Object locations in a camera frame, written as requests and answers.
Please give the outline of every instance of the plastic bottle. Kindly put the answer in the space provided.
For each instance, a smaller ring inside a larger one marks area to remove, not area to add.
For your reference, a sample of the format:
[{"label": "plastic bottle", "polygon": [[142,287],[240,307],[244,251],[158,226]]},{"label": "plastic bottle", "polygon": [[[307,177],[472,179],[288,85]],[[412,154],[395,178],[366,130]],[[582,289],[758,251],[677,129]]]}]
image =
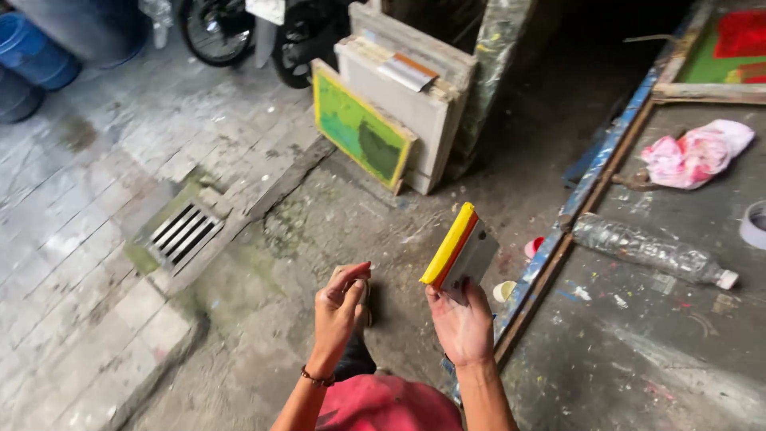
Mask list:
[{"label": "plastic bottle", "polygon": [[731,289],[739,275],[723,269],[712,254],[693,245],[658,238],[625,223],[586,212],[572,229],[574,242],[626,262],[650,266],[690,283]]}]

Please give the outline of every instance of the tape roll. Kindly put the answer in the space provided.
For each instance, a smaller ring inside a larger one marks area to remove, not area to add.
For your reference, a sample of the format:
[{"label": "tape roll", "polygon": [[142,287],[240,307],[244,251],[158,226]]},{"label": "tape roll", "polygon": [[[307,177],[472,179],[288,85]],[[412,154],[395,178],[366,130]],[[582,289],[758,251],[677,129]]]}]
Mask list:
[{"label": "tape roll", "polygon": [[756,202],[745,211],[739,235],[749,245],[766,250],[766,201]]}]

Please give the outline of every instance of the tiled floor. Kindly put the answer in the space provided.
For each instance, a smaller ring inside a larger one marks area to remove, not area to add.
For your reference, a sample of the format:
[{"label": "tiled floor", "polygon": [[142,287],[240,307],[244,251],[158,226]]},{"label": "tiled floor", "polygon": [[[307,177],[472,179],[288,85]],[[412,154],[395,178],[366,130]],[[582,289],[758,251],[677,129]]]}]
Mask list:
[{"label": "tiled floor", "polygon": [[[125,323],[111,310],[145,283],[125,238],[197,164],[254,204],[315,140],[312,112],[310,91],[271,69],[210,68],[176,38],[115,70],[85,70],[31,119],[0,126],[0,429],[103,425],[64,413],[139,343],[136,328],[104,347],[100,365],[78,365],[98,369],[66,364],[105,321]],[[42,381],[62,367],[68,380]],[[43,403],[51,384],[58,395]]]}]

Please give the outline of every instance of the forearm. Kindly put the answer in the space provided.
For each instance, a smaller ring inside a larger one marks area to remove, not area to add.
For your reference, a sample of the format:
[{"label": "forearm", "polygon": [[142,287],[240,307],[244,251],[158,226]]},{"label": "forearm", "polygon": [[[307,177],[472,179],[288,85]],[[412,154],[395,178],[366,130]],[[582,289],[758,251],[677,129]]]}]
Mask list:
[{"label": "forearm", "polygon": [[[313,377],[326,377],[333,367],[318,363],[312,359],[306,364],[306,372]],[[277,421],[271,426],[271,431],[294,431],[296,429],[311,430],[316,428],[316,418],[322,409],[327,388],[314,386],[305,377],[299,377],[295,389],[287,399]]]},{"label": "forearm", "polygon": [[492,358],[456,372],[468,431],[518,431]]}]

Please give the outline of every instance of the hand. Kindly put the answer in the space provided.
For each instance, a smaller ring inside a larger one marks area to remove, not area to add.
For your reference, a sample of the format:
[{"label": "hand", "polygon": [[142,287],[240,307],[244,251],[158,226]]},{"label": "hand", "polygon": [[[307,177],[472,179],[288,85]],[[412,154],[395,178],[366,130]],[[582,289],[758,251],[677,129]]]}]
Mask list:
[{"label": "hand", "polygon": [[434,328],[444,353],[455,367],[494,361],[492,312],[484,290],[470,279],[463,282],[468,305],[456,303],[434,286],[426,286],[426,297]]},{"label": "hand", "polygon": [[339,266],[327,286],[316,293],[316,342],[306,364],[311,377],[329,377],[340,361],[354,327],[354,310],[364,291],[364,283],[359,280],[369,278],[370,262]]}]

